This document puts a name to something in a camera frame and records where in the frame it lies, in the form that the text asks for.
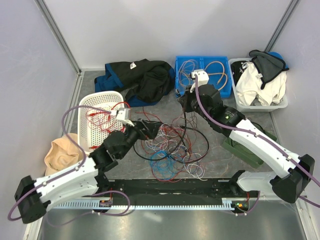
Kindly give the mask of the black cable teal connector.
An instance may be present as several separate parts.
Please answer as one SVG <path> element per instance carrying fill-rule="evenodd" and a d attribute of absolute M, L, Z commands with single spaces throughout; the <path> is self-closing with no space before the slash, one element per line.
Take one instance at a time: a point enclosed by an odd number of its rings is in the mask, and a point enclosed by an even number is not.
<path fill-rule="evenodd" d="M 186 115 L 186 112 L 185 111 L 182 111 L 182 115 L 175 118 L 171 124 L 169 123 L 165 123 L 164 125 L 166 127 L 168 127 L 170 130 L 174 131 L 175 134 L 179 137 L 179 142 L 176 144 L 175 148 L 173 150 L 168 150 L 165 152 L 164 156 L 162 156 L 161 158 L 157 158 L 157 159 L 151 159 L 151 158 L 146 158 L 142 155 L 140 155 L 136 149 L 135 149 L 135 146 L 133 146 L 133 150 L 134 152 L 136 153 L 136 155 L 144 160 L 147 160 L 147 161 L 150 161 L 150 162 L 158 162 L 158 161 L 161 161 L 161 160 L 164 160 L 166 158 L 169 158 L 169 159 L 173 159 L 175 162 L 178 162 L 178 163 L 184 163 L 184 164 L 193 164 L 193 163 L 197 163 L 199 162 L 201 159 L 203 159 L 209 152 L 209 149 L 210 149 L 210 143 L 207 139 L 207 137 L 201 132 L 199 131 L 197 128 L 195 128 L 193 125 L 192 125 L 192 121 L 187 119 L 187 115 Z M 184 125 L 175 125 L 174 122 L 177 121 L 178 119 L 183 119 L 184 120 Z M 174 153 L 177 153 L 179 148 L 180 147 L 185 147 L 186 146 L 186 142 L 187 140 L 189 139 L 188 136 L 187 136 L 187 130 L 191 130 L 194 132 L 194 135 L 196 136 L 196 133 L 199 133 L 205 140 L 206 142 L 206 146 L 207 146 L 207 149 L 206 149 L 206 152 L 201 155 L 200 157 L 198 158 L 195 158 L 193 160 L 191 160 L 191 155 L 192 155 L 192 145 L 193 143 L 188 143 L 188 147 L 186 148 L 186 153 L 184 154 L 184 157 L 188 157 L 188 160 L 185 161 L 185 160 L 177 160 L 176 158 L 174 158 L 173 154 Z"/>

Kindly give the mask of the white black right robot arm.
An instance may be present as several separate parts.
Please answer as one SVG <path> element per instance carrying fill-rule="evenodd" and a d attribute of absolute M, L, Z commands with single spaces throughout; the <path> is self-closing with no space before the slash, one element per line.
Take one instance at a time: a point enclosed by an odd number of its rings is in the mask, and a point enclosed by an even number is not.
<path fill-rule="evenodd" d="M 287 203 L 295 203 L 314 180 L 313 157 L 300 156 L 272 140 L 241 112 L 224 105 L 213 85 L 188 87 L 177 100 L 187 113 L 199 114 L 214 131 L 241 144 L 272 169 L 269 172 L 239 170 L 229 184 L 233 196 L 240 197 L 251 191 L 271 192 Z"/>

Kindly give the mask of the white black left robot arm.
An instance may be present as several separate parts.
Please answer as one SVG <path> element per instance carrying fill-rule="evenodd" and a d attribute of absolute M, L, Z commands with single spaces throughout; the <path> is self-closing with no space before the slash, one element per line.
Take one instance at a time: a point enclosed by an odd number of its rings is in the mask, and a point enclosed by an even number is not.
<path fill-rule="evenodd" d="M 66 201 L 85 196 L 104 197 L 110 191 L 105 172 L 118 165 L 138 140 L 153 140 L 162 123 L 160 121 L 136 120 L 125 131 L 114 130 L 102 144 L 77 162 L 54 174 L 32 179 L 25 176 L 14 194 L 13 209 L 19 216 L 14 218 L 11 210 L 8 220 L 32 223 L 48 211 Z"/>

